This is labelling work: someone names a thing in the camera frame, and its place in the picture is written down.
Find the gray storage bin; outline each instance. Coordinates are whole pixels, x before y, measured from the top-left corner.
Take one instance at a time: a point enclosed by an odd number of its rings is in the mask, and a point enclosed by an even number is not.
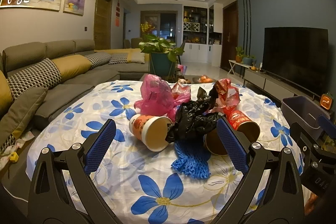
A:
[[[318,116],[323,114],[330,119],[328,112],[305,96],[282,99],[281,110],[289,126],[297,122],[315,140],[323,131],[317,122]]]

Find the television screen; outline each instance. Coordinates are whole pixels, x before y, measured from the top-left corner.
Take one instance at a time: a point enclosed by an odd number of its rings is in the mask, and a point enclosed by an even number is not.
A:
[[[265,28],[262,69],[319,96],[326,92],[327,58],[328,30]]]

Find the blue textured gripper pad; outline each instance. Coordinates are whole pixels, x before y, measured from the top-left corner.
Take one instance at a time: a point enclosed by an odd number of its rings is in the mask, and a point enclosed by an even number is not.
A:
[[[327,117],[321,114],[318,116],[317,121],[330,138],[336,139],[336,127]]]
[[[249,167],[247,165],[247,154],[240,142],[235,137],[231,128],[223,119],[217,122],[217,134],[224,145],[234,167],[241,171],[244,175],[247,173]]]
[[[96,172],[98,170],[101,161],[103,160],[116,135],[116,131],[116,123],[111,120],[89,149],[86,154],[86,165],[84,167],[84,171],[87,175],[90,175],[91,172]]]

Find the black plastic bag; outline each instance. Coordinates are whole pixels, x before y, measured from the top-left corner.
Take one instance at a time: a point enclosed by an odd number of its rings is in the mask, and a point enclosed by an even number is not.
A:
[[[170,126],[166,141],[172,143],[178,140],[196,139],[214,130],[218,119],[224,114],[214,112],[204,115],[204,112],[215,106],[217,98],[215,88],[209,92],[208,96],[206,91],[200,87],[197,101],[189,101],[180,105],[176,112],[175,124]]]

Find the tile floor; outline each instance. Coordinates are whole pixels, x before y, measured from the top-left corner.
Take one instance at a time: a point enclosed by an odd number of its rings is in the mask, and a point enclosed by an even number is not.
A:
[[[233,84],[243,84],[243,79],[233,74],[227,74],[226,70],[219,67],[213,67],[210,63],[197,63],[197,62],[182,62],[182,65],[187,66],[185,75],[207,75],[214,79],[230,78]]]

